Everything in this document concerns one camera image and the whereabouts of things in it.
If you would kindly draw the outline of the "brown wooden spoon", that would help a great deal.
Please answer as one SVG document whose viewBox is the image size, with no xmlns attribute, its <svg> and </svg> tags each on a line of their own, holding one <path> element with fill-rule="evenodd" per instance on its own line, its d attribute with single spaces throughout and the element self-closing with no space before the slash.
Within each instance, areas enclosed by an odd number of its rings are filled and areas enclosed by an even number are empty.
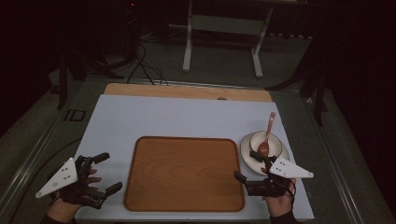
<svg viewBox="0 0 396 224">
<path fill-rule="evenodd" d="M 272 112 L 270 114 L 270 118 L 268 121 L 268 125 L 267 125 L 267 130 L 266 130 L 266 134 L 264 137 L 264 140 L 259 144 L 258 146 L 258 153 L 261 154 L 262 156 L 268 156 L 269 155 L 269 144 L 268 144 L 268 139 L 269 139 L 269 135 L 272 131 L 272 127 L 275 121 L 275 117 L 276 117 L 276 113 Z"/>
</svg>

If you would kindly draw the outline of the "white metal stand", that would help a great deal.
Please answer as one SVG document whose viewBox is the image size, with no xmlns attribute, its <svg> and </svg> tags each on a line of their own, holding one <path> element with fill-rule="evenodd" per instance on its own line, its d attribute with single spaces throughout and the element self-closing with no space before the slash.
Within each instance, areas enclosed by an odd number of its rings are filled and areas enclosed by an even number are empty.
<svg viewBox="0 0 396 224">
<path fill-rule="evenodd" d="M 263 21 L 199 15 L 193 13 L 193 0 L 189 0 L 187 18 L 187 41 L 183 58 L 182 71 L 191 70 L 192 31 L 209 31 L 238 35 L 256 35 L 258 42 L 250 50 L 256 78 L 263 78 L 262 64 L 259 53 L 269 27 L 274 9 L 269 7 L 264 13 Z"/>
</svg>

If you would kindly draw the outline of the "pale blue table mat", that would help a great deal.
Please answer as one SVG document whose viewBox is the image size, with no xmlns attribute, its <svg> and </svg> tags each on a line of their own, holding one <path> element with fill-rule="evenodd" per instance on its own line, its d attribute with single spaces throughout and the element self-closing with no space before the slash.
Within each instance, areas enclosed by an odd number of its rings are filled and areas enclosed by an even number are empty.
<svg viewBox="0 0 396 224">
<path fill-rule="evenodd" d="M 107 152 L 110 159 L 97 166 L 106 188 L 126 182 L 135 141 L 141 136 L 226 138 L 240 143 L 247 134 L 262 130 L 278 109 L 274 103 L 200 100 L 162 97 L 100 96 L 78 147 L 78 154 Z M 123 205 L 124 192 L 110 197 L 100 210 L 83 208 L 78 220 L 96 221 L 259 221 L 267 220 L 260 197 L 245 197 L 239 212 L 132 212 Z"/>
</svg>

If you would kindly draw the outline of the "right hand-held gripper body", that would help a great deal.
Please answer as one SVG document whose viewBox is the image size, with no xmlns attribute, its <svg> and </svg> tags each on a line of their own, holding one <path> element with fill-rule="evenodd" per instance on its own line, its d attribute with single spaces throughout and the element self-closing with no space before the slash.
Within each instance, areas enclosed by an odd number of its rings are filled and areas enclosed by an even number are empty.
<svg viewBox="0 0 396 224">
<path fill-rule="evenodd" d="M 249 196 L 279 197 L 289 189 L 292 178 L 313 178 L 314 174 L 286 159 L 271 157 L 261 171 L 266 178 L 248 181 L 245 185 Z"/>
</svg>

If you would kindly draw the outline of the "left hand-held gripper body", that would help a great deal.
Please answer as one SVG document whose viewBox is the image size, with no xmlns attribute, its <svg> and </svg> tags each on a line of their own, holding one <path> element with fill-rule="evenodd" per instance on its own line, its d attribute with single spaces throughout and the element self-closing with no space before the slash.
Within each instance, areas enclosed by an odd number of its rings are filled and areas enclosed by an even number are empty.
<svg viewBox="0 0 396 224">
<path fill-rule="evenodd" d="M 90 169 L 92 168 L 92 157 L 78 156 L 76 160 L 69 158 L 48 180 L 48 182 L 35 194 L 37 199 L 50 194 L 55 194 L 60 189 L 75 183 L 83 184 L 90 177 Z M 85 194 L 92 196 L 95 204 L 90 207 L 100 209 L 106 195 L 100 191 L 84 190 Z"/>
</svg>

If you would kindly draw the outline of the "black floor socket box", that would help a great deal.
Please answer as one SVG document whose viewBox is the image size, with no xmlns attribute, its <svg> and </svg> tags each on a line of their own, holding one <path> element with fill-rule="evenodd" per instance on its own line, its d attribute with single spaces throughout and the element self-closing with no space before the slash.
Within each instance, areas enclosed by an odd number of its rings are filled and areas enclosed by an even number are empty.
<svg viewBox="0 0 396 224">
<path fill-rule="evenodd" d="M 83 121 L 85 119 L 86 112 L 79 109 L 68 109 L 64 121 Z"/>
</svg>

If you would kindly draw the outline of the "person's right hand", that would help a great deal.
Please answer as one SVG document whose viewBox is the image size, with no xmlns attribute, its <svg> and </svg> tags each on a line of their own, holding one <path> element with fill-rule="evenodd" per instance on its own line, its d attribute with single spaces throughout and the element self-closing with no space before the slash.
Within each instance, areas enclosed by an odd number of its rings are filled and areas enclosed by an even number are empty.
<svg viewBox="0 0 396 224">
<path fill-rule="evenodd" d="M 271 217 L 280 217 L 292 210 L 294 203 L 294 192 L 295 192 L 296 179 L 290 180 L 289 189 L 283 196 L 279 197 L 263 197 L 267 204 L 269 215 Z"/>
</svg>

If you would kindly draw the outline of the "person's left hand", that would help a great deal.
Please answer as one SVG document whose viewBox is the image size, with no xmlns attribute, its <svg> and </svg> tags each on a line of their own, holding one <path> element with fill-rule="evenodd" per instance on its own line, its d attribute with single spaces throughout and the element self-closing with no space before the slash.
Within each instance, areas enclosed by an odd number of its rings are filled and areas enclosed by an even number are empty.
<svg viewBox="0 0 396 224">
<path fill-rule="evenodd" d="M 90 187 L 90 184 L 100 182 L 101 180 L 101 177 L 88 177 L 83 184 L 75 183 L 60 189 L 55 194 L 46 215 L 57 220 L 70 220 L 75 218 L 80 208 L 95 204 L 95 202 L 92 201 L 92 196 L 85 194 L 84 190 L 96 191 L 96 188 Z"/>
</svg>

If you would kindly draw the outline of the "white plate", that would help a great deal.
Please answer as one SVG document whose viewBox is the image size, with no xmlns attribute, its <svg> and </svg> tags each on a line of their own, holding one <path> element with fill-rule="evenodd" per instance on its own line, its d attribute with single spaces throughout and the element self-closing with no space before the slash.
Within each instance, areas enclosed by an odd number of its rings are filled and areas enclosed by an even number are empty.
<svg viewBox="0 0 396 224">
<path fill-rule="evenodd" d="M 250 133 L 248 135 L 246 135 L 241 144 L 240 144 L 240 154 L 242 157 L 242 160 L 244 161 L 244 163 L 255 173 L 259 174 L 259 175 L 263 175 L 263 172 L 261 171 L 261 168 L 264 167 L 264 162 L 258 162 L 254 159 L 252 159 L 249 156 L 249 151 L 252 150 L 250 148 L 249 145 L 249 138 L 251 135 L 253 135 L 254 133 Z M 286 159 L 289 160 L 290 159 L 290 155 L 289 152 L 285 146 L 285 144 L 282 142 L 283 144 L 283 151 L 282 153 L 278 156 L 278 158 L 282 158 L 282 159 Z"/>
</svg>

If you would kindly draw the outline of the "white bowl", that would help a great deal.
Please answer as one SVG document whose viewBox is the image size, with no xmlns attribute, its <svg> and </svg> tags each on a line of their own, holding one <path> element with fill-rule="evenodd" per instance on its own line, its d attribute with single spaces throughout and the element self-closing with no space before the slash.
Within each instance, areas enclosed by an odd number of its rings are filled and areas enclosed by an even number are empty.
<svg viewBox="0 0 396 224">
<path fill-rule="evenodd" d="M 265 134 L 266 134 L 266 131 L 259 131 L 259 132 L 255 132 L 253 135 L 250 136 L 248 142 L 249 142 L 250 148 L 253 151 L 258 152 L 258 146 L 264 140 Z M 270 135 L 269 135 L 268 144 L 269 144 L 269 155 L 268 155 L 268 157 L 272 157 L 272 156 L 277 156 L 278 157 L 282 153 L 283 144 L 272 133 L 270 133 Z"/>
</svg>

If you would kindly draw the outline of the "black tripod stand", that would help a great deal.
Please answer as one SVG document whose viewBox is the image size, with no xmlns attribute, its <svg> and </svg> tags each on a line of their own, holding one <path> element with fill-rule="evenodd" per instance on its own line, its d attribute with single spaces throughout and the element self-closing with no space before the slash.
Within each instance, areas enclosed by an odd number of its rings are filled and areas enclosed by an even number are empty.
<svg viewBox="0 0 396 224">
<path fill-rule="evenodd" d="M 302 59 L 299 61 L 296 69 L 291 78 L 276 84 L 275 86 L 266 87 L 268 91 L 279 91 L 291 84 L 303 81 L 302 87 L 298 90 L 298 93 L 303 98 L 310 98 L 313 93 L 316 94 L 314 97 L 314 112 L 313 116 L 318 126 L 322 125 L 321 112 L 325 89 L 326 75 L 324 69 L 320 67 L 323 58 L 320 56 L 321 46 L 323 45 L 323 34 L 317 31 L 307 47 Z"/>
</svg>

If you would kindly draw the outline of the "brown wooden tray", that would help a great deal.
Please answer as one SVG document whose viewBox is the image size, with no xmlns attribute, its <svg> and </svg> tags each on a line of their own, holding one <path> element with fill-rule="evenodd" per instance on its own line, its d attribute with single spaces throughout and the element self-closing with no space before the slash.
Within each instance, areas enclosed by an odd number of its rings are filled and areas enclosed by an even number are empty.
<svg viewBox="0 0 396 224">
<path fill-rule="evenodd" d="M 132 212 L 239 212 L 245 206 L 231 139 L 142 136 L 134 146 L 124 207 Z"/>
</svg>

